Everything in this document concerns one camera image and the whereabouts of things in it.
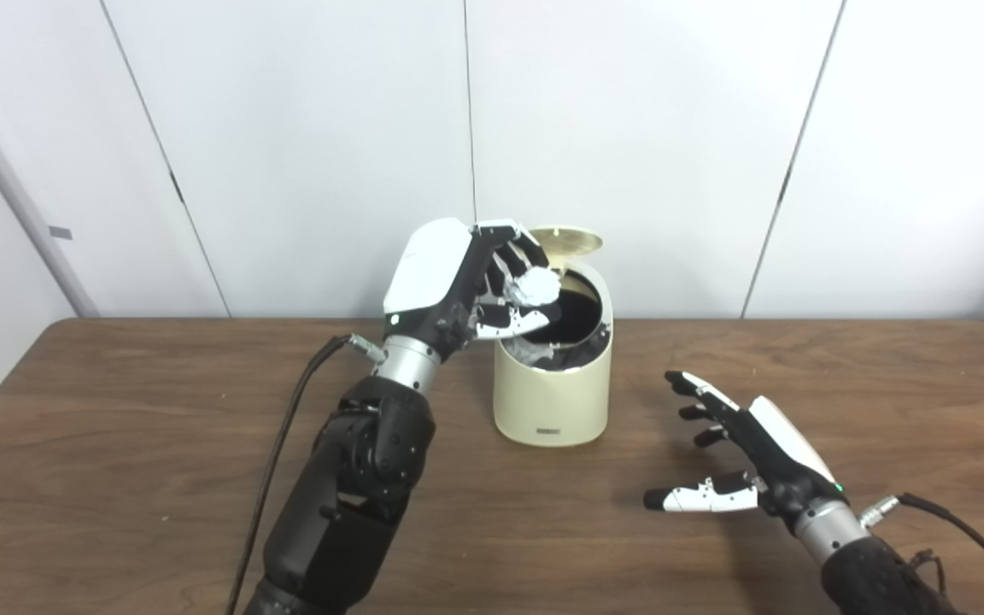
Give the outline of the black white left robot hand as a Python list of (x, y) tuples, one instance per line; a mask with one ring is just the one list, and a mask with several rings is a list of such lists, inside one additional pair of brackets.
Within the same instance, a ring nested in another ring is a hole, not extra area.
[(414, 231), (384, 299), (385, 338), (441, 361), (473, 340), (515, 338), (558, 322), (561, 276), (514, 220), (440, 219)]

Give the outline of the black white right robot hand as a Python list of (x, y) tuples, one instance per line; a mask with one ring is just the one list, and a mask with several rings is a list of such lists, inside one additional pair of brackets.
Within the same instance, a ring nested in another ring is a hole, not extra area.
[(753, 471), (646, 490), (641, 498), (645, 509), (738, 513), (758, 507), (793, 528), (816, 503), (850, 502), (816, 449), (770, 398), (760, 395), (742, 407), (698, 375), (667, 371), (664, 377), (673, 393), (694, 400), (679, 409), (681, 419), (710, 421), (710, 427), (694, 437), (695, 447), (731, 442), (746, 455)]

